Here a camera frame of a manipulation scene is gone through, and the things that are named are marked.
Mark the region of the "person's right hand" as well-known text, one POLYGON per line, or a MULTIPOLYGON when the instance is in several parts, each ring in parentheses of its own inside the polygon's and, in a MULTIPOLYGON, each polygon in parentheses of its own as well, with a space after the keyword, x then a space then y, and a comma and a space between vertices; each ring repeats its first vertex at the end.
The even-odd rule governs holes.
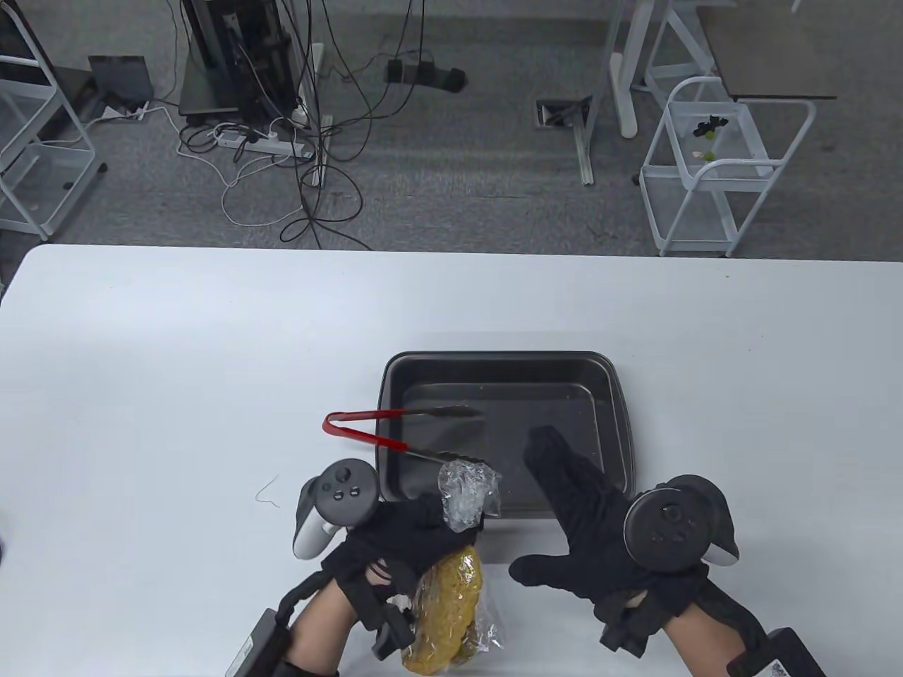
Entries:
POLYGON ((509 567, 516 583, 589 601, 604 626, 601 644, 635 657, 661 630, 673 633, 678 623, 700 621, 708 568, 697 563, 677 573, 655 573, 633 560, 623 535, 628 500, 558 429, 532 429, 523 463, 552 507, 568 552, 516 558, 509 567))

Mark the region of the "person's left hand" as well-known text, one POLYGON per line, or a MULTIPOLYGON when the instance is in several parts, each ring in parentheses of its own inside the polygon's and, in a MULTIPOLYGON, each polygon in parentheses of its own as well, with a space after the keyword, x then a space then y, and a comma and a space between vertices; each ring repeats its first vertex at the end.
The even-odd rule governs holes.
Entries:
POLYGON ((377 638, 373 652, 384 660, 415 641, 413 615, 391 603, 415 599, 420 579, 439 561, 474 545, 483 520, 462 532, 448 526, 436 494, 380 502, 370 521, 347 532, 320 570, 345 594, 359 621, 377 638))

